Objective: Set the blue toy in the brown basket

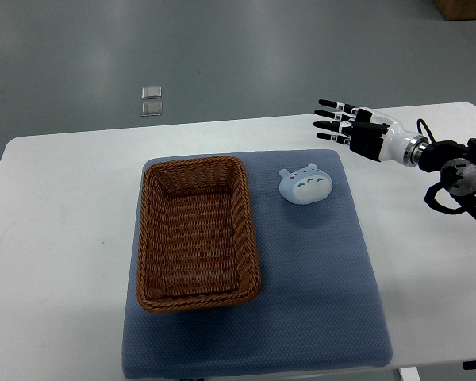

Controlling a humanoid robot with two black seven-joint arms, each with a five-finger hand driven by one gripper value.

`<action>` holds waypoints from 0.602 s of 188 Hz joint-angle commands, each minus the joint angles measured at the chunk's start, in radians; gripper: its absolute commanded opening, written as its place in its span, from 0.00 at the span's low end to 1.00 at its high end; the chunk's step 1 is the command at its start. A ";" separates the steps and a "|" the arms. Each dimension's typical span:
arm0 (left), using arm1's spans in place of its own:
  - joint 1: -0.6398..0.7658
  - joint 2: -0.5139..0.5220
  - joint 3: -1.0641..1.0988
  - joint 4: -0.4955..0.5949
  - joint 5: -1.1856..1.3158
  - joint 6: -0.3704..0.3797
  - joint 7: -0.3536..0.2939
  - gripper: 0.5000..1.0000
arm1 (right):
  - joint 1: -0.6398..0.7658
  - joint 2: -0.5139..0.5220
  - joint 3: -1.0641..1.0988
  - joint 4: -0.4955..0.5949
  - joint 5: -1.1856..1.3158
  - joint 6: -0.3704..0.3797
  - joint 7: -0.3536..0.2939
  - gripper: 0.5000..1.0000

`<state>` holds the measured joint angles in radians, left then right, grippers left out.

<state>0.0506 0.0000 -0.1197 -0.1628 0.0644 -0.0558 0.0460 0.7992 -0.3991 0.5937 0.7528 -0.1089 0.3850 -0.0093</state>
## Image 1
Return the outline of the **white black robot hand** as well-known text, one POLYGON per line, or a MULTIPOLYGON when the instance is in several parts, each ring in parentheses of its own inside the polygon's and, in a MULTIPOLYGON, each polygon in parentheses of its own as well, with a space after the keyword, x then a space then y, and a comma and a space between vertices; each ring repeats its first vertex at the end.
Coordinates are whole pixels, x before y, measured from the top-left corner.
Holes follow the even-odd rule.
POLYGON ((315 121, 314 127, 351 132, 350 137, 329 133, 317 133, 316 137, 349 144, 352 152, 367 159, 416 166, 420 154, 428 147, 427 137, 405 130, 398 120, 378 111, 323 98, 318 100, 318 104, 324 110, 314 110, 314 113, 333 121, 315 121))

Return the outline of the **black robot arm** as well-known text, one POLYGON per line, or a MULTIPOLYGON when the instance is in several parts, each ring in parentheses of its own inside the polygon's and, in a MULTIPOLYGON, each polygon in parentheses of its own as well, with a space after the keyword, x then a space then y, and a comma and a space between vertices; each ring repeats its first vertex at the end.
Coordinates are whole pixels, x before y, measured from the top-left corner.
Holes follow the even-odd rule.
POLYGON ((427 122, 419 118, 416 131, 404 129, 397 119, 367 107, 328 99, 318 101, 313 125, 317 138, 347 146, 376 162, 394 161, 424 172, 439 173, 439 181, 424 196, 427 206, 447 215, 469 214, 476 221, 476 138, 466 144, 437 140, 427 122))

